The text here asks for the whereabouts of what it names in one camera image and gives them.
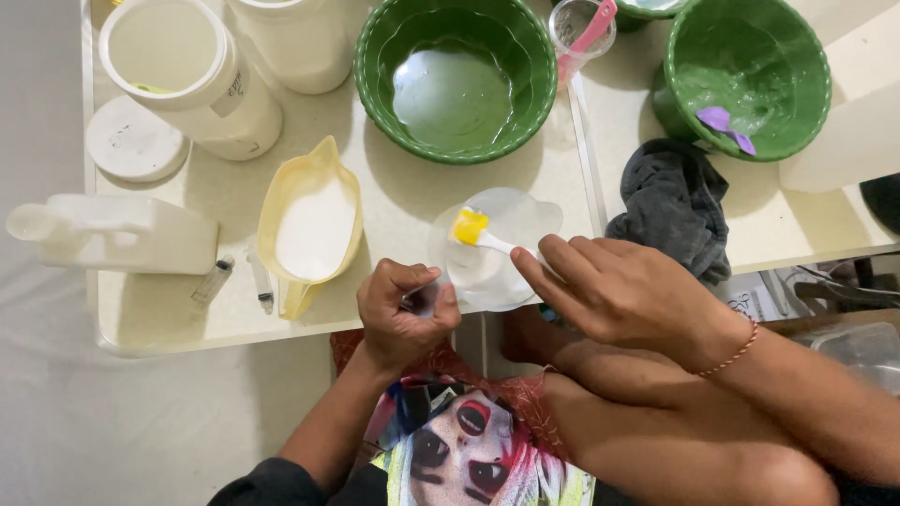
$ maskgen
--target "gray cloth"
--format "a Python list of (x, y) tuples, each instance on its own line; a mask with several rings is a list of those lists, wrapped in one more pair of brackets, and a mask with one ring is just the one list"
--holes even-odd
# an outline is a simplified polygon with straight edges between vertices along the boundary
[(627, 212), (613, 218), (606, 237), (657, 248), (717, 285), (731, 276), (720, 204), (727, 190), (703, 150), (672, 139), (647, 141), (625, 166), (619, 191)]

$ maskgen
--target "leg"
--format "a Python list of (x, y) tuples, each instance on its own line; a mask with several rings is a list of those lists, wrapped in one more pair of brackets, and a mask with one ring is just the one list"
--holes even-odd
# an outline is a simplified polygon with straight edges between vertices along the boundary
[(516, 313), (504, 351), (565, 374), (546, 376), (544, 401), (573, 463), (599, 480), (652, 506), (837, 503), (827, 473), (741, 399), (664, 357)]

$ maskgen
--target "bracelet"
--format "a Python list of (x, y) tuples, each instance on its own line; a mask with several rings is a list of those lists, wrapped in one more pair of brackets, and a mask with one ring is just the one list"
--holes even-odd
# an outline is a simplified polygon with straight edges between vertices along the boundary
[(739, 310), (739, 309), (735, 309), (735, 311), (736, 311), (736, 312), (739, 312), (739, 313), (741, 313), (741, 314), (743, 314), (744, 316), (746, 316), (746, 317), (747, 317), (747, 320), (750, 320), (750, 323), (753, 324), (753, 333), (752, 333), (752, 335), (750, 335), (750, 339), (748, 339), (748, 340), (747, 340), (747, 343), (744, 344), (744, 345), (741, 347), (741, 349), (737, 350), (737, 353), (735, 353), (731, 358), (729, 358), (728, 360), (725, 360), (723, 363), (719, 364), (718, 366), (713, 367), (712, 369), (707, 369), (706, 371), (703, 371), (702, 373), (695, 373), (696, 375), (698, 375), (698, 376), (700, 376), (700, 377), (704, 377), (704, 376), (711, 375), (711, 374), (713, 374), (713, 373), (716, 372), (716, 371), (721, 371), (722, 369), (725, 369), (725, 368), (728, 367), (733, 361), (735, 361), (735, 360), (737, 360), (738, 358), (740, 358), (741, 355), (743, 355), (744, 353), (747, 353), (747, 350), (750, 349), (750, 346), (752, 346), (753, 343), (756, 341), (756, 334), (757, 334), (757, 332), (760, 331), (760, 326), (759, 326), (759, 324), (756, 322), (756, 320), (753, 319), (753, 317), (752, 317), (751, 315), (747, 314), (746, 312), (743, 312), (743, 311), (741, 311), (741, 310)]

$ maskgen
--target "container lid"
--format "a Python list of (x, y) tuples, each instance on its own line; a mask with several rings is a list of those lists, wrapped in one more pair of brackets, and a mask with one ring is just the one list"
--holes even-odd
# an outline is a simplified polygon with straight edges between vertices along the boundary
[(157, 181), (187, 158), (190, 142), (128, 96), (101, 107), (87, 125), (86, 145), (103, 172), (133, 183)]

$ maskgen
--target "patterned fabric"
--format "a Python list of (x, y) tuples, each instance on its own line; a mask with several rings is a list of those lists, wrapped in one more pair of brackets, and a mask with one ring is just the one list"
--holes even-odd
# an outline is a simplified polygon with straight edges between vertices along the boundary
[[(344, 371), (344, 367), (362, 340), (362, 330), (346, 330), (331, 334), (331, 351), (339, 375)], [(431, 353), (403, 371), (403, 376), (428, 374), (447, 375), (488, 395), (499, 397), (527, 425), (539, 450), (561, 460), (569, 459), (569, 453), (559, 437), (559, 430), (550, 409), (541, 400), (544, 395), (544, 373), (489, 380), (475, 374), (445, 339)]]

